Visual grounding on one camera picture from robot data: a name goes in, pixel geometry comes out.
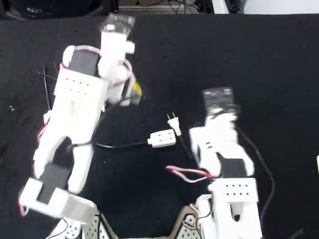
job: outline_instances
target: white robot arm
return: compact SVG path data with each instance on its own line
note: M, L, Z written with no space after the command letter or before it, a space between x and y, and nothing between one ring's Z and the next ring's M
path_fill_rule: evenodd
M97 214L93 202L74 194L86 182L94 152L92 137L105 102L128 105L142 94L125 59L126 53L134 52L134 44L127 40L134 21L111 14L101 28L101 50L69 46L64 51L54 105L33 157L35 178L29 178L19 197L22 206L82 224L90 223ZM66 137L78 145L72 148L72 170L52 162Z
M191 147L199 168L219 178L208 186L211 195L202 195L196 202L199 216L204 216L198 220L202 236L260 239L257 186L250 177L254 164L237 141L234 122L238 106L233 104L232 90L215 88L203 95L207 110L205 126L189 130Z

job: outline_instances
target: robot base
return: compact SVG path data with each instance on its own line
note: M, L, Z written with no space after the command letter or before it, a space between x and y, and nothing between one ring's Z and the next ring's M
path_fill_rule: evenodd
M143 239L200 239L201 237L196 229L190 229L183 224L183 222L186 222L189 225L194 225L196 219L197 213L191 207L183 207L169 236ZM119 239L103 214L101 214L99 230L97 230L98 224L99 216L97 215L94 216L92 222L87 225L80 225L80 223L75 221L72 222L69 219L61 219L46 239Z

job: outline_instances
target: black cloth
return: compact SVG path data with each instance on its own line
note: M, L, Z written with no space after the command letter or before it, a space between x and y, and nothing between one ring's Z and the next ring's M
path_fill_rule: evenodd
M52 62L58 64L70 44L98 47L102 20L0 22L2 239L44 238L56 224L35 212L20 218L17 209L47 111L36 71L45 63L56 76ZM201 91L230 86L242 106L238 125L258 146L276 181L265 238L288 239L297 231L297 239L317 238L319 16L139 16L134 39L136 54L130 60L144 99L138 107L114 109L98 130L98 142L145 140L167 129L166 113L174 112L189 146L188 129L203 125L205 118ZM270 180L254 150L242 138L240 143L255 163L260 210ZM179 142L162 149L97 148L81 196L98 204L120 238L168 235L181 207L206 193L205 182L188 184L168 173L168 164L195 167Z

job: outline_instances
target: black cable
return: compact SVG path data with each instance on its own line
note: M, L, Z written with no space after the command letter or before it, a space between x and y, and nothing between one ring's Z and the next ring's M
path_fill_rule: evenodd
M133 146L138 146L138 145L144 145L148 144L147 141L142 141L142 142L136 142L136 143L129 143L129 144L123 144L123 145L105 145L105 144L100 144L100 143L95 143L96 146L100 148L127 148L127 147L133 147Z
M51 102L50 102L50 95L49 95L48 85L47 85L47 82L46 82L46 66L45 65L43 65L43 81L44 81L46 104L48 106L48 111L50 111L51 110Z
M88 144L92 144L93 140L94 140L94 136L96 134L96 131L100 125L100 123L109 115L110 111L113 110L114 108L116 108L117 106L119 106L123 101L127 101L127 100L132 100L135 98L140 98L140 96L131 96L131 97L125 97L122 98L121 100L119 100L118 102L116 102L115 104L111 105L110 107L106 108L105 112L100 116L99 121L97 122L95 129L93 131L91 140L89 142L86 143L74 143L74 144L70 144L69 146L67 146L67 151L71 152L72 149L74 147L79 147L79 146L84 146L84 145L88 145Z
M41 73L41 72L37 72L37 74L38 74L38 75L41 75L41 76L48 77L48 78L53 79L53 80L56 80L56 81L58 80L57 78L55 78L55 77L53 77L53 76L49 76L49 75L43 74L43 73Z
M191 5L191 4L187 4L187 3L186 3L186 0L183 0L183 1L173 0L173 1L179 3L179 6L178 6L177 10L180 8L181 5L183 5L183 6L184 6L184 14L186 14L186 8L187 8L191 13L193 13L193 11L192 11L192 10L190 9L190 7L189 7L189 6L192 6L192 5Z
M62 232L60 232L59 234L49 236L46 239L51 239L51 238L57 237L57 236L61 235L62 233L64 233L68 229L68 227L69 227L68 222L64 218L62 218L62 220L66 223L66 228Z
M266 200L262 210L261 210L261 213L260 213L260 226L261 226L261 230L263 230L263 225L264 225L264 217L265 217L265 213L266 213L266 210L274 196L274 193L275 193L275 180L273 178L273 175L271 173L271 171L269 170L269 168L267 167L263 157L261 156L261 153L259 152L257 146L253 143L253 141L238 127L236 126L236 129L237 131L243 136L243 138L254 148L254 150L256 151L256 154L260 160L260 162L262 163L265 171L267 172L270 180L271 180L271 192L268 196L268 199Z
M170 6L170 8L177 14L177 11L174 9L174 7L170 4L171 0L167 0L168 5Z
M149 6L155 6L155 5L161 4L164 1L166 1L166 0L160 0L160 1L157 1L157 2L154 2L154 3L151 3L151 4L147 4L147 5L142 5L140 3L140 1L138 1L138 5L141 6L141 7L149 7Z
M215 113L215 114L212 116L211 120L214 119L214 118L216 118L217 116L222 115L222 114L225 114L225 113L235 112L235 114L239 114L240 111L241 111L241 107L238 106L238 105L227 106L227 107L223 108L221 111Z
M193 159L192 156L191 156L191 153L189 152L189 150L188 150L188 148L187 148L187 146L186 146L186 144L185 144L185 142L184 142L184 140L183 140L183 138L182 138L182 136L180 135L178 138L179 138L181 144L183 145L183 147L184 147L184 149L185 149L185 151L186 151L188 157L189 157L190 159Z
M55 62L53 62L53 66L54 66L54 68L55 68L55 70L56 70L56 73L59 74L59 69L58 69L58 67L56 66Z
M203 239L203 238L202 238L201 232L199 231L199 228L198 228L198 220L209 217L209 216L213 213L213 209L214 209L214 207L213 207L213 196L211 196L211 205L210 205L210 211L209 211L209 213L208 213L206 216L199 217L199 218L197 218L197 219L195 220L196 230L198 231L198 234L199 234L200 239Z
M97 225L97 239L100 239L100 225L101 225L101 212L99 211L99 221L98 221L98 225Z

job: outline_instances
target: white wall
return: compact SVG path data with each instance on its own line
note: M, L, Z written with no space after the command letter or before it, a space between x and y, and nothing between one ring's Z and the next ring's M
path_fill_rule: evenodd
M319 0L247 0L245 14L319 13Z

